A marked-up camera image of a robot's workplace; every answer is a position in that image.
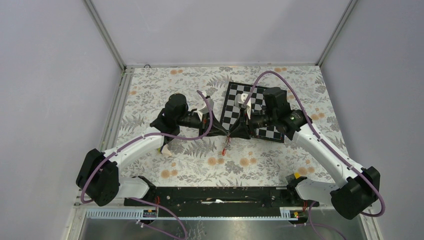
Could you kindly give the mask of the metal keyring holder red handle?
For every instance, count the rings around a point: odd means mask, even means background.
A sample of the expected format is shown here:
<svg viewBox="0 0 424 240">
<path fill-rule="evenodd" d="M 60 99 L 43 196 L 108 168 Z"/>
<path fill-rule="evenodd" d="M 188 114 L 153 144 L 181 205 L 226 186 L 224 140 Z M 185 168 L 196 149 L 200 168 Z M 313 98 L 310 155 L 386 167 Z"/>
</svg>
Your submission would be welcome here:
<svg viewBox="0 0 424 240">
<path fill-rule="evenodd" d="M 223 145 L 223 149 L 221 152 L 222 156 L 226 155 L 227 150 L 229 150 L 231 148 L 231 137 L 227 136 Z"/>
</svg>

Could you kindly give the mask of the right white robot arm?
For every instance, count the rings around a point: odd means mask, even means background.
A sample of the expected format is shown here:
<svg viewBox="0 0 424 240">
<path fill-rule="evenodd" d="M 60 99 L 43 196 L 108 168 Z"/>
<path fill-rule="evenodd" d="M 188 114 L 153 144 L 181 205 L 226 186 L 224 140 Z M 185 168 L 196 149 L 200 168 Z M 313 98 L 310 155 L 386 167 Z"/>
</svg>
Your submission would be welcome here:
<svg viewBox="0 0 424 240">
<path fill-rule="evenodd" d="M 231 99 L 240 113 L 229 130 L 230 138 L 251 139 L 257 129 L 276 128 L 307 151 L 334 180 L 333 184 L 307 177 L 291 181 L 286 193 L 291 205 L 316 201 L 333 206 L 342 217 L 351 220 L 378 200 L 381 175 L 376 168 L 364 168 L 336 148 L 302 110 L 291 108 L 286 90 L 271 87 L 262 94 L 264 104 L 255 112 L 249 94 L 238 93 Z"/>
</svg>

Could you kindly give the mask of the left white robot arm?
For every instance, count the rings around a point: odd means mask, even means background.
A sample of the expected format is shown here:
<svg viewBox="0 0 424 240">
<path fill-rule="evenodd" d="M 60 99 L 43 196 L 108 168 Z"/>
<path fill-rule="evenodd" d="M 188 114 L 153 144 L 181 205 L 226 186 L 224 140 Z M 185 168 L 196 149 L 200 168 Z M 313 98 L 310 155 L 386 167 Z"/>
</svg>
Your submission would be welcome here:
<svg viewBox="0 0 424 240">
<path fill-rule="evenodd" d="M 202 105 L 189 110 L 185 95 L 172 94 L 140 136 L 104 151 L 90 150 L 76 178 L 76 185 L 81 189 L 80 201 L 103 207 L 115 198 L 136 198 L 144 206 L 152 204 L 155 192 L 147 180 L 141 176 L 122 177 L 121 171 L 145 154 L 164 150 L 172 140 L 227 136 L 228 131 L 213 113 L 213 100 L 203 94 L 201 97 Z"/>
</svg>

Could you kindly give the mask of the black white chessboard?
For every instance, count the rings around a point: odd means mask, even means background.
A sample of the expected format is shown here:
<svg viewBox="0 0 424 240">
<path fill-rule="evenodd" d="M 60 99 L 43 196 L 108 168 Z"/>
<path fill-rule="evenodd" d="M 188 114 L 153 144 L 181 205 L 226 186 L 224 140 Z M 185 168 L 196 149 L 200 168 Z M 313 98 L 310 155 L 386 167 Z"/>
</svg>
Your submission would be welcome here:
<svg viewBox="0 0 424 240">
<path fill-rule="evenodd" d="M 233 126 L 240 113 L 240 109 L 234 104 L 236 95 L 248 94 L 251 88 L 251 84 L 238 83 L 234 81 L 230 81 L 228 83 L 219 121 L 227 131 Z M 263 92 L 266 89 L 267 88 L 264 86 L 257 85 L 253 90 L 250 98 L 252 114 L 259 114 L 265 110 L 266 105 Z M 257 128 L 255 129 L 255 133 L 252 137 L 277 143 L 283 143 L 285 141 L 284 135 L 277 131 L 274 126 Z"/>
</svg>

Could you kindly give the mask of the floral patterned table mat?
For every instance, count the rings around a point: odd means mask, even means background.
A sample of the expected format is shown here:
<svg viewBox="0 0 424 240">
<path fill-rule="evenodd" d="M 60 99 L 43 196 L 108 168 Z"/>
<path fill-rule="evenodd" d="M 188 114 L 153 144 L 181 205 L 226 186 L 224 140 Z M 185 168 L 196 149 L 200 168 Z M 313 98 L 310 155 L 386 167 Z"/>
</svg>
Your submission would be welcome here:
<svg viewBox="0 0 424 240">
<path fill-rule="evenodd" d="M 221 116 L 229 82 L 288 89 L 293 109 L 299 97 L 314 124 L 338 149 L 345 152 L 342 133 L 318 66 L 167 67 L 136 68 L 117 134 L 121 145 L 144 133 L 157 118 L 170 95 L 186 96 L 190 109 L 207 93 L 214 101 L 213 112 Z M 223 136 L 193 140 L 198 131 L 183 127 L 186 140 L 172 140 L 170 155 L 153 150 L 121 170 L 124 177 L 146 177 L 156 186 L 284 186 L 293 173 L 319 182 L 332 182 L 330 174 L 298 144 L 262 139 L 231 140 L 223 153 Z"/>
</svg>

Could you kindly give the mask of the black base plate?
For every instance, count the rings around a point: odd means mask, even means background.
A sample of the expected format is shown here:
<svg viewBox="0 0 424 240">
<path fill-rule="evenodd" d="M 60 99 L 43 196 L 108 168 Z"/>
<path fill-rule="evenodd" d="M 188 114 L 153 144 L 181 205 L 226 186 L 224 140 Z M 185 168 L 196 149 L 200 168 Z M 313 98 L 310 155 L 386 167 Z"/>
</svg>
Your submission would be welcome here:
<svg viewBox="0 0 424 240">
<path fill-rule="evenodd" d="M 311 200 L 300 199 L 286 187 L 153 187 L 143 198 L 176 214 L 177 211 L 195 213 L 270 212 L 282 208 L 306 210 Z"/>
</svg>

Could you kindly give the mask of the aluminium frame rail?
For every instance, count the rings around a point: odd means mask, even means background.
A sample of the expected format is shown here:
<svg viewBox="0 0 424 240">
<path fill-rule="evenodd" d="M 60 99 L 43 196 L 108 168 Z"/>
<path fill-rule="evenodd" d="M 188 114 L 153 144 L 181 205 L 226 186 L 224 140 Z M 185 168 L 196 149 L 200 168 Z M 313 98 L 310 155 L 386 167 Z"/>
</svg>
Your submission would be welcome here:
<svg viewBox="0 0 424 240">
<path fill-rule="evenodd" d="M 115 77 L 114 91 L 110 98 L 111 102 L 108 114 L 105 120 L 100 143 L 98 145 L 100 150 L 106 150 L 114 147 L 116 143 L 134 68 L 128 67 L 123 60 L 111 34 L 107 30 L 107 27 L 97 10 L 95 2 L 93 0 L 84 0 L 83 4 L 85 5 L 88 14 L 95 24 L 97 31 L 103 39 L 103 42 L 108 48 L 112 58 L 118 66 L 118 76 Z"/>
</svg>

